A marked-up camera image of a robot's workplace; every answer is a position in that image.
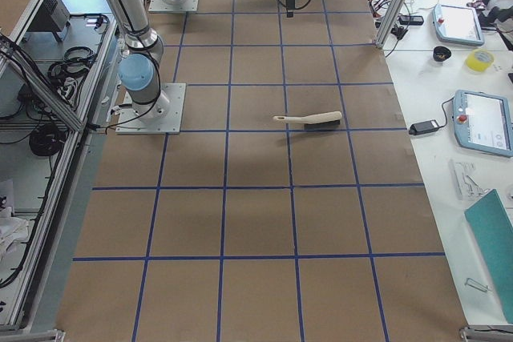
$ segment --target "green board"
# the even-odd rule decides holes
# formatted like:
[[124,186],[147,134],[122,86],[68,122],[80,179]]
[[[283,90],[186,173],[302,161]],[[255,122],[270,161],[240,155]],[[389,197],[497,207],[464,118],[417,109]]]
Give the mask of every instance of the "green board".
[[496,190],[465,211],[509,324],[513,324],[513,227]]

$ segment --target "yellow tape roll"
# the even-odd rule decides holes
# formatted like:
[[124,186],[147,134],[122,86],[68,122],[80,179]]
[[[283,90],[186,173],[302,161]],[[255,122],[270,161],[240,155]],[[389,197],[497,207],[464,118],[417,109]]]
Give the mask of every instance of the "yellow tape roll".
[[474,71],[483,72],[494,62],[494,55],[486,50],[473,50],[465,64]]

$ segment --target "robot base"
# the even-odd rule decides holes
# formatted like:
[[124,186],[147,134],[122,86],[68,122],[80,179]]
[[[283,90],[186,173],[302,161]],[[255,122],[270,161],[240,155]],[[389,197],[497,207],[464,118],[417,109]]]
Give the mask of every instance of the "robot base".
[[148,11],[150,14],[172,14],[198,11],[199,0],[185,0],[182,3],[167,4],[163,0],[151,0]]
[[[164,92],[171,104],[169,105],[168,113],[159,119],[143,121],[136,119],[133,122],[122,124],[116,127],[115,132],[118,134],[179,134],[180,125],[182,123],[182,113],[184,111],[185,100],[185,83],[162,83],[162,92]],[[123,103],[131,103],[131,97],[128,93],[125,94]],[[135,118],[135,112],[131,108],[121,110],[119,121],[124,122],[129,119]]]

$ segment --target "blue joint cap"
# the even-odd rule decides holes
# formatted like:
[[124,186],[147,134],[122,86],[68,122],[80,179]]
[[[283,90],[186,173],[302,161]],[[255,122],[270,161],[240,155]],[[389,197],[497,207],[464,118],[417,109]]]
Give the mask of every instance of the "blue joint cap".
[[141,54],[131,54],[119,64],[118,75],[130,91],[144,90],[151,83],[155,67],[150,59]]

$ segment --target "white screen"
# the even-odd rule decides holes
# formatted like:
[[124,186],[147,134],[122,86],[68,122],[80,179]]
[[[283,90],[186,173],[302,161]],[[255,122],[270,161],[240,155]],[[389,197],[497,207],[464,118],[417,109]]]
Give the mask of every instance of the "white screen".
[[442,6],[442,17],[448,38],[479,40],[472,10]]
[[509,138],[504,130],[503,101],[467,94],[469,142],[509,150]]

